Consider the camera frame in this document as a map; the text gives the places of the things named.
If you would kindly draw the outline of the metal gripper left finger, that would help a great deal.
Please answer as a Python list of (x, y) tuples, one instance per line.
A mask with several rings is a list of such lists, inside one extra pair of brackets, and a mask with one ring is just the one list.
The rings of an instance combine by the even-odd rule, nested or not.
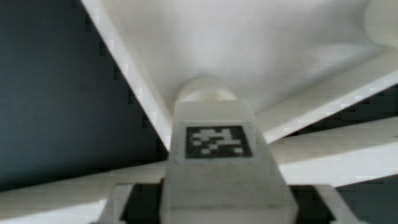
[(163, 182), (115, 186), (109, 224), (159, 224), (161, 186)]

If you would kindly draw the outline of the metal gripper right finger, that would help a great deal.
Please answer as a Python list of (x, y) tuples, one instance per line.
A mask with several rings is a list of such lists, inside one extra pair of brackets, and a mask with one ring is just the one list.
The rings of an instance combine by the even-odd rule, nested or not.
[(291, 185), (298, 205), (294, 224), (355, 224), (355, 215), (330, 185)]

